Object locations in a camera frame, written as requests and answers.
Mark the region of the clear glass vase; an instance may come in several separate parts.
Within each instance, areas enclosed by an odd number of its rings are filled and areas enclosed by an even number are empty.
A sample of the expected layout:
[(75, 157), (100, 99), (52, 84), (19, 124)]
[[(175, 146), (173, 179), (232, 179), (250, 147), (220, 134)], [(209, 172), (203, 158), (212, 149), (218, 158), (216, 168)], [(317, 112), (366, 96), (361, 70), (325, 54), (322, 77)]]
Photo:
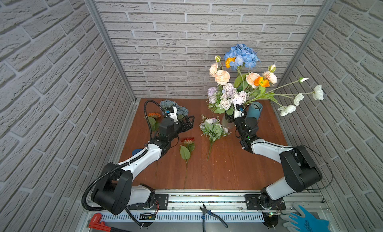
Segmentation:
[(222, 126), (228, 128), (228, 129), (233, 128), (235, 126), (234, 116), (233, 115), (224, 114), (223, 118), (221, 119), (221, 124), (222, 124)]

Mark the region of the orange yellow flower stem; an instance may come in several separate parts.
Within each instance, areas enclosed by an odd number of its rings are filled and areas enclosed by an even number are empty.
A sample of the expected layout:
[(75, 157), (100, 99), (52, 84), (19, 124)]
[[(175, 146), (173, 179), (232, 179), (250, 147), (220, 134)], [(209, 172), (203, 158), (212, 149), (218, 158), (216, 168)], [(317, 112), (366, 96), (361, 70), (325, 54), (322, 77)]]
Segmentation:
[(240, 84), (242, 84), (242, 89), (246, 88), (246, 86), (244, 85), (244, 82), (246, 82), (247, 85), (250, 85), (252, 88), (257, 88), (261, 84), (263, 84), (263, 87), (268, 87), (269, 82), (267, 80), (264, 80), (264, 78), (257, 73), (250, 72), (246, 76), (241, 74), (240, 69), (244, 65), (244, 62), (242, 62), (241, 59), (242, 58), (239, 58), (239, 57), (227, 58), (225, 60), (225, 66), (226, 68), (234, 68), (237, 70), (239, 74), (238, 76), (239, 82)]

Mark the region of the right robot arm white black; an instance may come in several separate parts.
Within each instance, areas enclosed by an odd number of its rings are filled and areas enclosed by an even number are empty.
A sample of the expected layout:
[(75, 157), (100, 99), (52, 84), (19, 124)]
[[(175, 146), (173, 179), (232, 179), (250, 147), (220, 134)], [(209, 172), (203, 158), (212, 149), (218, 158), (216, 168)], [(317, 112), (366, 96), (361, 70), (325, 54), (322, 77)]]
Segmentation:
[(257, 137), (258, 123), (253, 117), (234, 118), (242, 148), (281, 164), (284, 176), (263, 188), (259, 199), (262, 206), (297, 192), (302, 192), (323, 178), (318, 165), (304, 146), (288, 147)]

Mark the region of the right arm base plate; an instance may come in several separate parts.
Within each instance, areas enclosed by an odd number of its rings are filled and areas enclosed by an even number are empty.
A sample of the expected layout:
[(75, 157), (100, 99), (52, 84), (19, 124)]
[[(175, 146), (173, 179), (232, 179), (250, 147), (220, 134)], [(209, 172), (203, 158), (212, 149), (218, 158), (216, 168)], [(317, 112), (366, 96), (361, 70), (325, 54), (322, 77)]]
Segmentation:
[(278, 210), (286, 209), (283, 198), (278, 200), (269, 199), (264, 194), (245, 194), (245, 203), (248, 210)]

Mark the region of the blue hydrangea flower stem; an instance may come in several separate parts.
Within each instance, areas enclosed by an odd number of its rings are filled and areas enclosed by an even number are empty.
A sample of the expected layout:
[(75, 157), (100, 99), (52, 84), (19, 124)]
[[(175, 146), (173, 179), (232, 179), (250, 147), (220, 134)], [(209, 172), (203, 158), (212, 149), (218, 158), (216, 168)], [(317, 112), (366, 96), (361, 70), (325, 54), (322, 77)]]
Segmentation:
[(257, 53), (246, 46), (245, 44), (237, 44), (230, 48), (224, 55), (226, 69), (232, 69), (238, 73), (239, 86), (244, 89), (243, 84), (246, 81), (246, 76), (241, 72), (242, 68), (252, 69), (257, 65), (259, 58)]

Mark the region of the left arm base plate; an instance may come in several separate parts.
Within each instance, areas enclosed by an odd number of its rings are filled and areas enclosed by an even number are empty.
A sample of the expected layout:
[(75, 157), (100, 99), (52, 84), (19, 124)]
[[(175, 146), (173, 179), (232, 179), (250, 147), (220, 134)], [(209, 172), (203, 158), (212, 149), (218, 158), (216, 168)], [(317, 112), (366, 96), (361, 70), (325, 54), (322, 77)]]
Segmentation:
[(169, 194), (155, 194), (146, 203), (129, 205), (130, 210), (167, 210)]

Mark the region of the white ranunculus flower stem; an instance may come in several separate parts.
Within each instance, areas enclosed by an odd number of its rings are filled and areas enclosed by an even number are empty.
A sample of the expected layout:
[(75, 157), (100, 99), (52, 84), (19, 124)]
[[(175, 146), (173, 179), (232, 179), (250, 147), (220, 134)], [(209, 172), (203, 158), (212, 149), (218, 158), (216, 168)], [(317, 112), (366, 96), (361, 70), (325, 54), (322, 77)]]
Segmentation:
[[(277, 87), (275, 89), (272, 89), (272, 90), (269, 90), (269, 91), (266, 89), (264, 94), (256, 96), (256, 97), (250, 97), (249, 100), (246, 102), (246, 104), (251, 104), (252, 102), (255, 102), (255, 101), (258, 101), (258, 100), (261, 100), (261, 99), (270, 100), (270, 101), (274, 102), (276, 105), (279, 106), (277, 108), (277, 110), (279, 111), (280, 116), (284, 117), (284, 116), (286, 116), (286, 115), (288, 115), (290, 113), (295, 112), (297, 107), (300, 105), (300, 102), (305, 98), (305, 96), (312, 96), (313, 99), (317, 100), (317, 101), (324, 100), (324, 91), (322, 89), (322, 85), (317, 85), (316, 87), (314, 87), (314, 89), (311, 92), (306, 92), (306, 93), (302, 93), (302, 92), (301, 93), (295, 93), (295, 94), (291, 94), (291, 93), (276, 93), (277, 89), (282, 89), (282, 88), (284, 88), (286, 86), (293, 85), (293, 84), (296, 84), (296, 83), (302, 84), (303, 82), (305, 82), (307, 80), (308, 80), (308, 78), (301, 77), (301, 78), (299, 78), (299, 80), (293, 81), (291, 83), (287, 83), (287, 84), (285, 84), (283, 86), (280, 86), (280, 87)], [(292, 102), (290, 104), (288, 104), (288, 105), (282, 105), (276, 99), (276, 97), (288, 98)]]

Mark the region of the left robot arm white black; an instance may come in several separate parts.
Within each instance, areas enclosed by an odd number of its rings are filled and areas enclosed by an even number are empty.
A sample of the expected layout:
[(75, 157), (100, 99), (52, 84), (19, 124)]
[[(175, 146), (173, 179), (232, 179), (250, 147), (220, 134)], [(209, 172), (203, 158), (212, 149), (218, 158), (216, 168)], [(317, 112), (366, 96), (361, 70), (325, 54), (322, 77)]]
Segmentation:
[(107, 210), (114, 215), (132, 205), (151, 208), (155, 189), (141, 184), (133, 186), (134, 179), (149, 165), (163, 157), (171, 142), (181, 133), (193, 128), (194, 116), (180, 121), (166, 117), (160, 123), (158, 134), (140, 152), (118, 164), (107, 164), (101, 175), (85, 190), (81, 203), (87, 211)]

